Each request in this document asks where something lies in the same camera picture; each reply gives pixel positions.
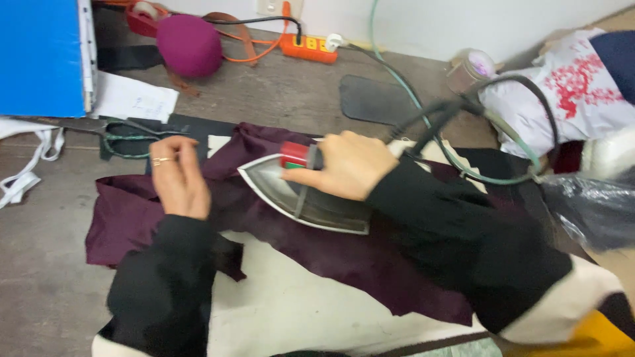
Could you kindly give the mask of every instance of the black sleeve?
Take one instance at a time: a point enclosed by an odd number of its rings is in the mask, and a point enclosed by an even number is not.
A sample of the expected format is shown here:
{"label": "black sleeve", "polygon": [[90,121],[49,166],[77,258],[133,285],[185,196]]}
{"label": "black sleeve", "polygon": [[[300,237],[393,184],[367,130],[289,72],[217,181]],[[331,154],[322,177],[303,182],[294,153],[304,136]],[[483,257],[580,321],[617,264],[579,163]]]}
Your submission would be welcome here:
{"label": "black sleeve", "polygon": [[410,158],[386,175],[366,202],[403,226],[402,253],[439,286],[462,292],[498,333],[571,271],[528,215],[494,209],[470,182],[436,180]]}
{"label": "black sleeve", "polygon": [[108,294],[99,335],[151,356],[204,356],[215,271],[208,222],[167,215],[153,244],[128,252]]}

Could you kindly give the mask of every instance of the scissors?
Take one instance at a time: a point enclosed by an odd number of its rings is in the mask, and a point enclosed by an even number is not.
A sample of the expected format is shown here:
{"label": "scissors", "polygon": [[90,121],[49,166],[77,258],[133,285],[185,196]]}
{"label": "scissors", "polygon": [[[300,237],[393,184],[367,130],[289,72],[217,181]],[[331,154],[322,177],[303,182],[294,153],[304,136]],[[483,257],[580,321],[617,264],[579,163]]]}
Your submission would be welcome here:
{"label": "scissors", "polygon": [[[124,159],[143,159],[150,156],[149,152],[144,154],[124,154],[122,152],[117,152],[113,147],[112,143],[117,140],[124,141],[159,141],[161,140],[162,135],[189,135],[186,131],[187,127],[185,127],[182,131],[176,130],[166,130],[166,131],[154,131],[141,124],[137,124],[133,121],[121,120],[118,118],[107,118],[107,119],[90,119],[90,118],[47,118],[41,116],[10,116],[11,119],[17,119],[22,121],[28,121],[30,123],[37,124],[46,124],[59,126],[61,128],[66,128],[73,131],[80,131],[82,133],[89,134],[97,134],[101,137],[102,142],[104,143],[105,149],[120,158]],[[142,134],[135,135],[116,135],[111,133],[110,131],[115,127],[127,126],[128,128],[133,128],[139,131]]]}

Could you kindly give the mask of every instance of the hand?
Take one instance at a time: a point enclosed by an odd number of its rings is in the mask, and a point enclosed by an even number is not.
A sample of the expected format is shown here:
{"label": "hand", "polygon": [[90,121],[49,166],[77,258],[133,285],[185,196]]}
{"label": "hand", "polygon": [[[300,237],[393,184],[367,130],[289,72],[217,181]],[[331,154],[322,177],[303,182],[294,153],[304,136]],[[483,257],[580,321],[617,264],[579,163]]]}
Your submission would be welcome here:
{"label": "hand", "polygon": [[[181,136],[152,143],[152,182],[166,214],[206,220],[211,195],[198,165],[196,144],[196,140]],[[159,158],[168,160],[152,161]]]}
{"label": "hand", "polygon": [[322,171],[293,168],[285,170],[282,179],[342,198],[364,201],[398,164],[381,140],[351,131],[329,134],[317,146],[324,156]]}

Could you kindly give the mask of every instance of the clear plastic bag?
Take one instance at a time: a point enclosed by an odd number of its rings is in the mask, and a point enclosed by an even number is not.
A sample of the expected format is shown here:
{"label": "clear plastic bag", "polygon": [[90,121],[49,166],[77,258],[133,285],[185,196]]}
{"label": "clear plastic bag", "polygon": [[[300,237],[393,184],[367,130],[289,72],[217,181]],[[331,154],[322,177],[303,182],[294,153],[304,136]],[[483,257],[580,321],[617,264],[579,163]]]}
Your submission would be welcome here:
{"label": "clear plastic bag", "polygon": [[542,178],[544,199],[567,233],[597,252],[635,247],[635,167],[613,179]]}

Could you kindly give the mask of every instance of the red print on bag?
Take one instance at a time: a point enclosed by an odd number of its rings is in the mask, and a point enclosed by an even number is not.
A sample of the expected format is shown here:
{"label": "red print on bag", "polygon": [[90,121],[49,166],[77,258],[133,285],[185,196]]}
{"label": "red print on bag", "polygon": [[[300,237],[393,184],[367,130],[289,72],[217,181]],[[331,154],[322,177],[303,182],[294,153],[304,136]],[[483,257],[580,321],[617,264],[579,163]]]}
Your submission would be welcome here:
{"label": "red print on bag", "polygon": [[574,118],[578,105],[574,100],[584,100],[586,104],[610,104],[624,97],[617,89],[597,88],[589,91],[593,75],[604,69],[604,64],[597,54],[576,58],[573,65],[562,66],[551,72],[545,79],[545,86],[555,90],[560,101],[558,107],[566,111],[565,119]]}

